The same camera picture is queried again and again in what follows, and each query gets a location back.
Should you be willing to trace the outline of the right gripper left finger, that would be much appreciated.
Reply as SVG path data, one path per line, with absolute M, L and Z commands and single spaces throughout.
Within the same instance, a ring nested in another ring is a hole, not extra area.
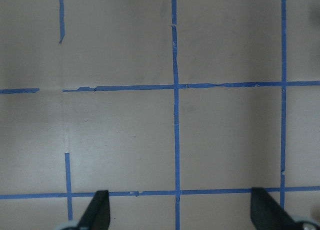
M 111 209 L 108 190 L 97 191 L 78 222 L 77 230 L 108 230 Z

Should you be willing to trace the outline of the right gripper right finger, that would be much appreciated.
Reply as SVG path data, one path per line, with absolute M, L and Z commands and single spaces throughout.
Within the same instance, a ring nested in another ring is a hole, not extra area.
M 300 224 L 296 223 L 264 188 L 251 189 L 250 219 L 256 230 L 300 229 Z

